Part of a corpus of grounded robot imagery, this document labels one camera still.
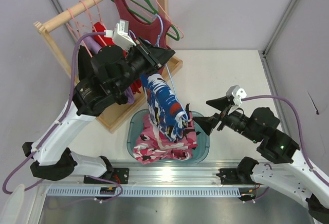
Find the light blue wire hanger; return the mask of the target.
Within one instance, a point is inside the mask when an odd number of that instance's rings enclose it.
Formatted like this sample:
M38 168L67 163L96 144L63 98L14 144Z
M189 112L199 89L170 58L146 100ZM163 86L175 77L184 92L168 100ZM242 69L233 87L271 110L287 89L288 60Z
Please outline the light blue wire hanger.
M163 16L157 14L156 20L152 24L141 22L137 20L136 16L131 14L121 18L129 21L129 31L134 38L142 37L152 45L167 48L164 42L164 33L170 27L170 22ZM170 126L175 127L175 129L184 129L188 124L188 115L179 103L175 95L175 89L171 89L162 77L159 76L162 72L163 69L160 69L156 72L157 75L154 76L154 80L161 82L158 88L154 88L148 81L148 75L142 75L139 79L148 102L149 114L147 115L147 120L162 130ZM154 90L163 90L165 95L158 101Z

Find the blue patterned trousers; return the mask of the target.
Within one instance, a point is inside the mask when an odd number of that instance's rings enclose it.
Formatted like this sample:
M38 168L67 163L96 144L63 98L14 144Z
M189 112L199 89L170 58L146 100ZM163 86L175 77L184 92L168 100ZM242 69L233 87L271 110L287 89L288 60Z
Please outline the blue patterned trousers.
M153 125L171 142L183 138L190 117L162 75L142 75L142 88Z

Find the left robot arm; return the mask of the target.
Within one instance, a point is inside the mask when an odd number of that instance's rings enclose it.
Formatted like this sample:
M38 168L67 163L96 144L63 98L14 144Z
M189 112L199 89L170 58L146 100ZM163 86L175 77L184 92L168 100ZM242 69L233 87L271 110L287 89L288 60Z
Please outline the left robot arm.
M141 75L156 73L174 54L174 50L153 46L142 38L127 53L117 45L101 48L74 85L58 121L39 142L23 144L25 155L33 159L32 175L50 181L70 175L83 175L86 183L110 180L114 168L105 156L79 155L68 146L106 108L115 103L126 104L124 92Z

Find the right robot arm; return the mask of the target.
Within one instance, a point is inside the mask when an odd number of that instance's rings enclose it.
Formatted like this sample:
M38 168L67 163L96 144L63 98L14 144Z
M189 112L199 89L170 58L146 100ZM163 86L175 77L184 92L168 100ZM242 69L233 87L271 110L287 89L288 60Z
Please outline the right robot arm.
M278 130L280 120L268 107L256 108L250 117L239 112L246 98L222 97L208 100L207 105L220 111L210 117L194 117L193 121L210 135L213 129L228 127L254 144L257 152L268 160L259 163L244 157L235 177L243 184L259 183L284 194L308 209L320 223L328 223L328 175L308 159L303 142L297 143Z

